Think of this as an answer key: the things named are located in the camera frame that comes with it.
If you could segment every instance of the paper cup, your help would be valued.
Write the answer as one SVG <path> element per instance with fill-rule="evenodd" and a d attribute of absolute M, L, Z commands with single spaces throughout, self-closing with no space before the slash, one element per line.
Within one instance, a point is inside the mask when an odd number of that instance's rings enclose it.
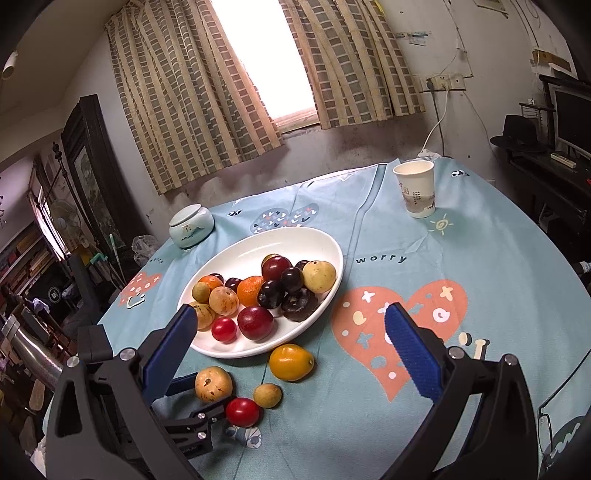
<path fill-rule="evenodd" d="M 411 217 L 425 218 L 435 211 L 434 166 L 429 160 L 411 160 L 394 167 Z"/>

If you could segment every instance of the jar lid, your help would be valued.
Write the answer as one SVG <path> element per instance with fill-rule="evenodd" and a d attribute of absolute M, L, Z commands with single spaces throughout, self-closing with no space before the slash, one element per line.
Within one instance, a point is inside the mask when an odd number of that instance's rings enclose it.
<path fill-rule="evenodd" d="M 201 208 L 200 203 L 195 203 L 194 205 L 189 205 L 182 210 L 179 210 L 172 219 L 169 221 L 168 226 L 177 226 L 183 222 L 186 222 L 191 217 L 195 216 L 199 209 Z"/>

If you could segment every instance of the red cherry tomato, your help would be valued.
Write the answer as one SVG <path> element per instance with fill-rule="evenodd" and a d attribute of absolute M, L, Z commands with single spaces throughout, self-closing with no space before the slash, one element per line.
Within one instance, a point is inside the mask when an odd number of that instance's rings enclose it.
<path fill-rule="evenodd" d="M 226 418 L 236 427 L 252 427 L 260 416 L 261 409 L 250 398 L 234 398 L 226 405 Z"/>
<path fill-rule="evenodd" d="M 238 327 L 230 317 L 220 317 L 212 325 L 212 336 L 218 342 L 231 342 L 236 338 Z"/>

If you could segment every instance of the plastic bag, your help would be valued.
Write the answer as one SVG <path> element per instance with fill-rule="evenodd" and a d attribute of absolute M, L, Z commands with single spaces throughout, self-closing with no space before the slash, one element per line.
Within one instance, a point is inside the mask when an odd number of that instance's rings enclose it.
<path fill-rule="evenodd" d="M 143 267 L 148 260 L 152 258 L 152 255 L 156 253 L 156 250 L 160 248 L 158 239 L 152 235 L 141 235 L 134 238 L 131 242 L 131 249 L 134 251 L 134 260 L 140 266 Z"/>

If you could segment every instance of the metal screw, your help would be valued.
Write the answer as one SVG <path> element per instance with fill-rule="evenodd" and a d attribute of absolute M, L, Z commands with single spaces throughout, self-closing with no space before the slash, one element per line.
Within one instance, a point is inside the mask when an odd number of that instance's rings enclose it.
<path fill-rule="evenodd" d="M 66 362 L 66 365 L 67 365 L 68 367 L 70 367 L 70 368 L 74 368 L 74 367 L 75 367 L 76 365 L 78 365 L 79 363 L 80 363 L 80 359 L 79 359 L 79 358 L 78 358 L 76 355 L 74 355 L 74 356 L 71 356 L 71 357 L 70 357 L 70 358 L 67 360 L 67 362 Z"/>
<path fill-rule="evenodd" d="M 119 354 L 119 358 L 121 358 L 125 362 L 127 360 L 131 360 L 133 357 L 135 357 L 135 350 L 132 348 L 124 348 L 123 350 L 121 350 L 121 353 Z"/>
<path fill-rule="evenodd" d="M 464 358 L 464 355 L 466 354 L 464 352 L 464 350 L 462 350 L 458 346 L 450 347 L 449 350 L 447 351 L 447 353 L 449 354 L 450 357 L 452 357 L 455 360 L 459 360 L 460 358 Z"/>
<path fill-rule="evenodd" d="M 513 366 L 517 365 L 519 363 L 519 360 L 517 360 L 517 357 L 512 353 L 508 353 L 505 355 L 505 363 L 507 365 Z"/>

